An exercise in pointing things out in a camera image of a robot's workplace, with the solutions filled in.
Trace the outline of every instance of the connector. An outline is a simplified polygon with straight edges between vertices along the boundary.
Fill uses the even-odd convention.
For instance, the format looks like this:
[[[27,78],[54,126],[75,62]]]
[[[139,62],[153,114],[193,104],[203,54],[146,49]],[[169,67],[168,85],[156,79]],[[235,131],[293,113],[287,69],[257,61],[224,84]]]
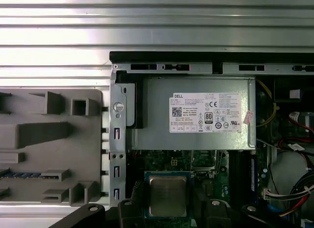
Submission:
[[[270,192],[270,189],[268,189],[268,188],[263,188],[263,191],[262,191],[262,198],[263,198],[263,200],[270,200],[270,197],[267,196],[266,191],[269,191],[269,192]]]

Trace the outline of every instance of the qr code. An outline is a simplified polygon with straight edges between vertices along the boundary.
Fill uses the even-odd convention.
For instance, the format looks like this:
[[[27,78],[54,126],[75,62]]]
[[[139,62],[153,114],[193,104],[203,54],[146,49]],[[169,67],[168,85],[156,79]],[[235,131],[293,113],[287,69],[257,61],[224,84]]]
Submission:
[[[172,107],[172,116],[182,116],[182,108]]]

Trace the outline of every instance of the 80 plus logo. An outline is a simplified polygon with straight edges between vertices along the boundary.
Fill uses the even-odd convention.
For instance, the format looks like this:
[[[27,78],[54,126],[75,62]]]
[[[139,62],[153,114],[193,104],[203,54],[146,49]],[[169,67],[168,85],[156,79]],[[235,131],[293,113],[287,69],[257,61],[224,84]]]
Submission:
[[[205,124],[213,124],[213,114],[205,113]]]

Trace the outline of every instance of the warning label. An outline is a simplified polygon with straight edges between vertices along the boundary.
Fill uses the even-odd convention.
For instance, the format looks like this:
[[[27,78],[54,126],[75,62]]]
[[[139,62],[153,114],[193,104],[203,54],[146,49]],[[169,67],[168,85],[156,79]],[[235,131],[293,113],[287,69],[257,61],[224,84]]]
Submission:
[[[241,132],[239,93],[174,93],[170,133]]]

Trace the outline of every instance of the screw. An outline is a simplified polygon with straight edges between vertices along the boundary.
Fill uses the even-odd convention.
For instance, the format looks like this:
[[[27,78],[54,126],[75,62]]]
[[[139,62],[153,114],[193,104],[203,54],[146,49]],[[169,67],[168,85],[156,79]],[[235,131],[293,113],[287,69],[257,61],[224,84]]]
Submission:
[[[94,212],[94,211],[97,211],[97,210],[98,210],[98,207],[90,207],[89,210],[92,211],[92,212]]]
[[[249,210],[250,212],[256,212],[256,208],[252,206],[248,206],[247,210]]]
[[[214,205],[214,206],[219,206],[220,202],[219,201],[213,201],[213,202],[211,202],[211,204]]]

